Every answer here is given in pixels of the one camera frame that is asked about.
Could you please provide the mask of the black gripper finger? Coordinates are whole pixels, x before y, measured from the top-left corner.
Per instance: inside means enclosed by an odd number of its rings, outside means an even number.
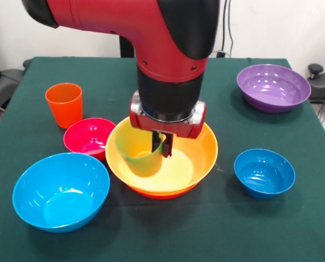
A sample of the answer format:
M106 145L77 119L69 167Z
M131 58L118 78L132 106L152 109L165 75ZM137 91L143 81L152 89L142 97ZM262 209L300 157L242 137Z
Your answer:
M172 156L174 134L163 133L163 135L165 139L162 143L162 155L167 158Z
M152 131L152 152L156 151L162 143L163 135L158 131Z

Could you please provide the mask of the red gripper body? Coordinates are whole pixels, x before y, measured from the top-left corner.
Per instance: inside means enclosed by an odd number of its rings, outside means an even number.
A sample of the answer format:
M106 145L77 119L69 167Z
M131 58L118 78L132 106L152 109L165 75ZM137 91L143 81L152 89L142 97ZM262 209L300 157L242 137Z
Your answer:
M134 128L145 131L175 134L182 138L196 139L200 134L206 116L206 104L198 100L191 115L181 121L167 122L148 116L142 109L139 92L135 91L129 110L130 123Z

